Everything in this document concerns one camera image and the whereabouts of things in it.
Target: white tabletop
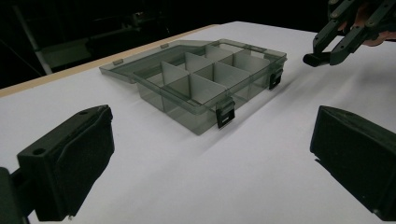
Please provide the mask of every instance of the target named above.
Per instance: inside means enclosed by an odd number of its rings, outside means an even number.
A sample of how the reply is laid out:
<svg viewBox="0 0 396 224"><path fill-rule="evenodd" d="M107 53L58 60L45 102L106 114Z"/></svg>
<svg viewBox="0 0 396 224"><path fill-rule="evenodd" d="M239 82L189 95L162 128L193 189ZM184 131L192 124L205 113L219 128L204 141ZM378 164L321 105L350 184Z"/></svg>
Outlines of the white tabletop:
<svg viewBox="0 0 396 224"><path fill-rule="evenodd" d="M318 107L396 132L395 43L362 46L336 66L303 63L314 33L230 22L182 37L287 53L280 84L195 135L98 67L0 98L0 166L78 111L109 105L115 153L78 214L63 223L383 223L315 161ZM29 219L38 223L33 212Z"/></svg>

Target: white surface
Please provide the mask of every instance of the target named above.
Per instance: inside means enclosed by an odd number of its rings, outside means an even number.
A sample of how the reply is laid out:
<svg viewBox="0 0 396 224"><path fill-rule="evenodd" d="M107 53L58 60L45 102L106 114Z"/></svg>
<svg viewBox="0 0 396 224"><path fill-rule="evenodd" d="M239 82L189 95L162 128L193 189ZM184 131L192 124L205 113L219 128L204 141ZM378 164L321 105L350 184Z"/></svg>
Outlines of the white surface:
<svg viewBox="0 0 396 224"><path fill-rule="evenodd" d="M320 105L396 132L396 44L362 46L339 65L314 68L303 63L314 36L236 21L183 37L288 54L279 86L200 136L98 68L0 98L0 166L15 171L16 154L36 139L80 110L109 105L116 151L63 223L383 223L315 162L309 144Z"/></svg>

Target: transparent plastic box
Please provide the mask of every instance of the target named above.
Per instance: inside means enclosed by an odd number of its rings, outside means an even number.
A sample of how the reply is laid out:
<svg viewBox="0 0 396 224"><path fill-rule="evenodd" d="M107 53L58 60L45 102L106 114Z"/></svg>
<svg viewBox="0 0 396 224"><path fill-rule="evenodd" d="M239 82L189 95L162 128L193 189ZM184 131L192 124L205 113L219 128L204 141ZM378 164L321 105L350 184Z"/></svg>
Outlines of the transparent plastic box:
<svg viewBox="0 0 396 224"><path fill-rule="evenodd" d="M277 86L286 56L229 39L178 40L99 69L136 84L142 99L199 135Z"/></svg>

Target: dark background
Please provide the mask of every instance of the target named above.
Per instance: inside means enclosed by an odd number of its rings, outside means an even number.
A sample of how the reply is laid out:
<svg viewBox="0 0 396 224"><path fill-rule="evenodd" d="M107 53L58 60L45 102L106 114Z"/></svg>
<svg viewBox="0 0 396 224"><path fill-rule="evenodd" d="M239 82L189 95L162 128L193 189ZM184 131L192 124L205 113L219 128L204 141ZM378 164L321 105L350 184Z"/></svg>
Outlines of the dark background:
<svg viewBox="0 0 396 224"><path fill-rule="evenodd" d="M31 32L34 46L18 12ZM89 38L85 47L91 56L51 68L58 72L168 36L230 21L317 33L327 23L327 1L0 0L0 88L45 76L35 53L50 46Z"/></svg>

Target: robotic hand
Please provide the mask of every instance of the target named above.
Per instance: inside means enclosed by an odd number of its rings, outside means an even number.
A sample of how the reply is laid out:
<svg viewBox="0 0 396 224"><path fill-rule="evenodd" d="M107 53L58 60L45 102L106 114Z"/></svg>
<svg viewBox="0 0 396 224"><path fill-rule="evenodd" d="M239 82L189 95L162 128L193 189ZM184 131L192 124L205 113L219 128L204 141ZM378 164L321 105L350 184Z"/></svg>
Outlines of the robotic hand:
<svg viewBox="0 0 396 224"><path fill-rule="evenodd" d="M362 3L374 9L364 26L354 26L356 14ZM329 22L315 36L313 53L305 54L304 63L317 67L337 65L354 53L366 40L375 40L384 31L396 31L396 0L329 0ZM339 34L345 24L345 37L330 52L323 52Z"/></svg>

